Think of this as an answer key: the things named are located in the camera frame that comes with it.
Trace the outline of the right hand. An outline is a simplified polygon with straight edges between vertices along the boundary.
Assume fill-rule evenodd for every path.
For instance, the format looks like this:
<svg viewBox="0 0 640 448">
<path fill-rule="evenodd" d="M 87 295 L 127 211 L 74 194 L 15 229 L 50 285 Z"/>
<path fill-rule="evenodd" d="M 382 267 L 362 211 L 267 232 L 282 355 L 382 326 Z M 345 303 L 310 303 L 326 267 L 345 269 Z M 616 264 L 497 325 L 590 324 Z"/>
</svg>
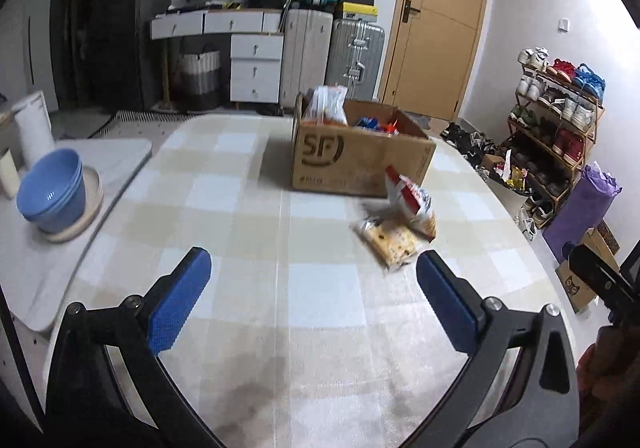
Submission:
<svg viewBox="0 0 640 448">
<path fill-rule="evenodd" d="M 610 402 L 639 379 L 639 328 L 601 327 L 577 368 L 579 394 Z"/>
</svg>

